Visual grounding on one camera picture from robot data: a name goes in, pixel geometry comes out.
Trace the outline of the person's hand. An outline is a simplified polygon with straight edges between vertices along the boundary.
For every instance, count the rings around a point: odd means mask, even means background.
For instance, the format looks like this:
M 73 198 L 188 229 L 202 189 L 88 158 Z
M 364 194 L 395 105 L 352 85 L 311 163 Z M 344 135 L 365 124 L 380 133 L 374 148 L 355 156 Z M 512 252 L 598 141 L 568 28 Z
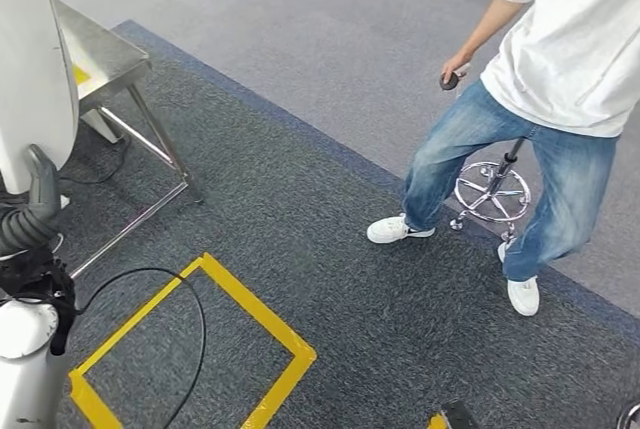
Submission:
M 473 56 L 472 52 L 460 50 L 448 61 L 442 69 L 441 80 L 448 83 L 453 74 L 464 75 Z

